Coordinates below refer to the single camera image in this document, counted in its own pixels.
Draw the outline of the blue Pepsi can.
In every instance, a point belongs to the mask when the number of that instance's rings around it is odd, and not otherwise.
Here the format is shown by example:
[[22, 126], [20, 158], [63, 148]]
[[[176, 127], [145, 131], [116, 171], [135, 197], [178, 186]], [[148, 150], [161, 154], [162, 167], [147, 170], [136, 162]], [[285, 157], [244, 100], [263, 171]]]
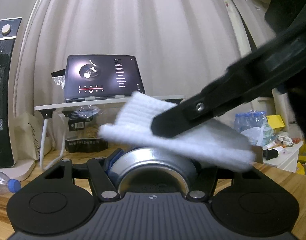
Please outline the blue Pepsi can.
[[190, 159], [152, 147], [116, 150], [107, 157], [105, 171], [122, 196], [128, 192], [187, 195], [197, 174]]

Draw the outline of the black snack box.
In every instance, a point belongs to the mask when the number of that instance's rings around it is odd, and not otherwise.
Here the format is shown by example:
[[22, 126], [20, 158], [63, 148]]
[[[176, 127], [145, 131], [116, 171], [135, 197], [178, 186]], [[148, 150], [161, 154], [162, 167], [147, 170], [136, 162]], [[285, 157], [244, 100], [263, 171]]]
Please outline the black snack box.
[[79, 107], [71, 112], [65, 150], [68, 153], [94, 153], [108, 149], [108, 142], [98, 135], [104, 110], [98, 107]]

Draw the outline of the pack of water bottles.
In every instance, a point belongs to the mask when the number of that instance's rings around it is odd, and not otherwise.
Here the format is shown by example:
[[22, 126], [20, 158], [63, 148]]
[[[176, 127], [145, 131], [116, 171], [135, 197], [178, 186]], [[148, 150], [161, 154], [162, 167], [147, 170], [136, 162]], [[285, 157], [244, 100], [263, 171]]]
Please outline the pack of water bottles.
[[268, 123], [266, 112], [237, 113], [234, 129], [244, 135], [251, 145], [255, 146], [265, 146], [274, 138], [274, 131]]

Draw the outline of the yellow box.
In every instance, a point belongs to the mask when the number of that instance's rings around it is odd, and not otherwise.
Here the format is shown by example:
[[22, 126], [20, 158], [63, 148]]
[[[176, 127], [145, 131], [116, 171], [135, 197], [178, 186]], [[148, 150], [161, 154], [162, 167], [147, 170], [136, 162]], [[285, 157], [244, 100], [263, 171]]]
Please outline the yellow box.
[[269, 126], [275, 131], [279, 132], [285, 127], [284, 121], [281, 115], [267, 115], [267, 122]]

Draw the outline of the white drawer cabinet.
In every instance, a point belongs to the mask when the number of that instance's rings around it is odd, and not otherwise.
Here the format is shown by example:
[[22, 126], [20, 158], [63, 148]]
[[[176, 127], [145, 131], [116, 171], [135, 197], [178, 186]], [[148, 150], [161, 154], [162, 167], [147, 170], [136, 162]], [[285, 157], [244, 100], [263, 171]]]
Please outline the white drawer cabinet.
[[274, 150], [278, 151], [278, 157], [265, 160], [263, 159], [263, 163], [265, 165], [269, 165], [272, 167], [276, 167], [278, 169], [289, 171], [289, 172], [296, 172], [299, 150], [303, 146], [303, 141], [300, 141], [297, 144], [294, 144], [292, 147], [276, 147], [273, 148]]

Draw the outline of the white folding lap desk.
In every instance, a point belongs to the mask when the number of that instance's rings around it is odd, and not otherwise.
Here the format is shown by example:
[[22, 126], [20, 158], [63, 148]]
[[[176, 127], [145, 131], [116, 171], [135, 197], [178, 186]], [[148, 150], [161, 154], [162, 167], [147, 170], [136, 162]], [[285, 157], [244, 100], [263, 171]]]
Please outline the white folding lap desk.
[[[124, 103], [126, 103], [130, 99], [129, 96], [122, 96], [118, 95], [115, 98], [108, 98], [108, 99], [96, 99], [95, 97], [86, 97], [84, 101], [74, 101], [74, 102], [65, 102], [65, 103], [56, 103], [50, 105], [41, 105], [35, 106], [34, 110], [41, 113], [43, 117], [43, 129], [42, 129], [42, 136], [41, 136], [41, 146], [40, 146], [40, 155], [39, 155], [39, 168], [42, 172], [46, 171], [56, 162], [60, 161], [64, 156], [65, 150], [65, 137], [68, 129], [68, 121], [69, 116], [71, 116], [71, 112], [76, 111], [79, 107], [94, 107], [100, 106], [101, 108], [113, 108], [113, 107], [121, 107]], [[54, 116], [54, 112], [58, 113], [61, 120], [62, 120], [62, 143], [61, 143], [61, 150], [55, 159], [50, 161], [48, 165], [44, 166], [44, 148], [45, 148], [45, 139], [48, 129], [48, 123]]]

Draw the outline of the beige paper bag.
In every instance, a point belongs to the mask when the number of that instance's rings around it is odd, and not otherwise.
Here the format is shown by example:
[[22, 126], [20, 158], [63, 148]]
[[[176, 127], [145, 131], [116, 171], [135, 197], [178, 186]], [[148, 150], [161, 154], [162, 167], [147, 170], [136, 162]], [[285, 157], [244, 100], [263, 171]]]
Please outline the beige paper bag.
[[18, 159], [38, 160], [41, 152], [42, 125], [25, 112], [14, 119], [14, 134]]

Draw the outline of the lying clear water bottle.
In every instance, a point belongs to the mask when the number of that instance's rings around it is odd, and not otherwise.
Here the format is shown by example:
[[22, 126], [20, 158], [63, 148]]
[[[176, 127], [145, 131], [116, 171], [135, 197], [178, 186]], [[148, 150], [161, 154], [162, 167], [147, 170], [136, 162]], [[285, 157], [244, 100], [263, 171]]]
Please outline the lying clear water bottle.
[[20, 181], [9, 178], [0, 171], [0, 195], [16, 193], [22, 188]]

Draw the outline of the tablet with dark screen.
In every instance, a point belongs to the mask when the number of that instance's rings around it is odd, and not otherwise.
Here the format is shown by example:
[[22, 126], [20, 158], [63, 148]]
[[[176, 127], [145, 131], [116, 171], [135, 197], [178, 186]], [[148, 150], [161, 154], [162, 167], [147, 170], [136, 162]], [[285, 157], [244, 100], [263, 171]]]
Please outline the tablet with dark screen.
[[67, 101], [145, 93], [137, 60], [132, 55], [69, 55], [65, 69]]

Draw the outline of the black and white space heater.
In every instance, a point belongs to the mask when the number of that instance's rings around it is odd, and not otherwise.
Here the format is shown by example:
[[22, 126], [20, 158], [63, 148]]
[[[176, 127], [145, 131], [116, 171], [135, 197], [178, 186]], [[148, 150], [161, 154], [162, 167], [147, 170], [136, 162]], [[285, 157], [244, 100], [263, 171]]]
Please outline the black and white space heater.
[[16, 148], [13, 117], [15, 64], [12, 53], [22, 19], [0, 20], [0, 171], [12, 179], [23, 181], [32, 172], [35, 161], [20, 160]]

